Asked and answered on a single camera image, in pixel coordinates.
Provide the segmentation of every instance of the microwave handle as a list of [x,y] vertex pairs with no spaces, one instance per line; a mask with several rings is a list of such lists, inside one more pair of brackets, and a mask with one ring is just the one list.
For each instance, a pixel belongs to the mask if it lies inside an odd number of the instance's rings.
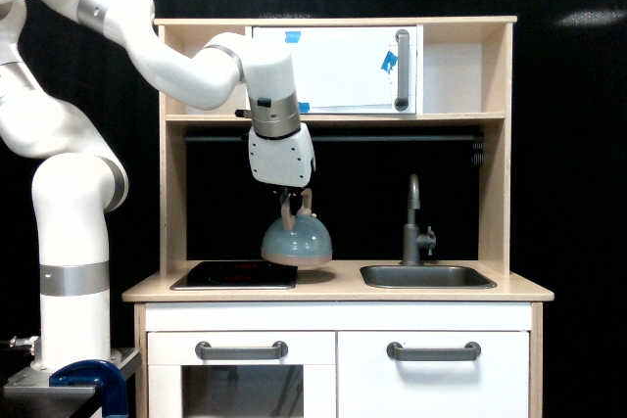
[[399,92],[394,101],[394,108],[405,110],[410,104],[410,34],[406,29],[396,32],[396,42],[399,43]]
[[196,345],[196,355],[203,360],[281,359],[287,355],[287,344],[276,342],[271,347],[214,348],[207,342]]

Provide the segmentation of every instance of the sink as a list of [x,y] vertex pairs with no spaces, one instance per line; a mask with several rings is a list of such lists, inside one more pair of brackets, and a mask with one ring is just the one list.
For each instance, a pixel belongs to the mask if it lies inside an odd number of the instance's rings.
[[375,288],[494,288],[497,283],[466,266],[365,266],[365,284]]

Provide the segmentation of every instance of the teal kettle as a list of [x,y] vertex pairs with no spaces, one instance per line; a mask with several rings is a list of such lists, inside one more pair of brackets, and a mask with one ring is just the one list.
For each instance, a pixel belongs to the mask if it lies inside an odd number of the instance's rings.
[[263,259],[289,266],[320,266],[331,261],[331,236],[312,213],[312,190],[307,188],[301,196],[303,204],[293,215],[287,188],[281,194],[281,216],[265,232]]

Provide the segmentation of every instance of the stovetop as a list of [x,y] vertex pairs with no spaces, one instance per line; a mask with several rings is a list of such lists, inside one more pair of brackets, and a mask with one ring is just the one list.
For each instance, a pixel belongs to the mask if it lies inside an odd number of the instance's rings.
[[297,269],[265,260],[202,261],[170,289],[292,289]]

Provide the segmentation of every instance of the black faucet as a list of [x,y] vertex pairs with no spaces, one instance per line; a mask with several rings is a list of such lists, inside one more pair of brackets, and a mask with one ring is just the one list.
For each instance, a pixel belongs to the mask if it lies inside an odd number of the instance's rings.
[[417,175],[410,177],[408,194],[408,223],[403,226],[403,260],[402,266],[421,266],[420,250],[425,249],[432,254],[435,249],[435,233],[428,228],[424,234],[415,224],[415,210],[420,209],[420,187]]

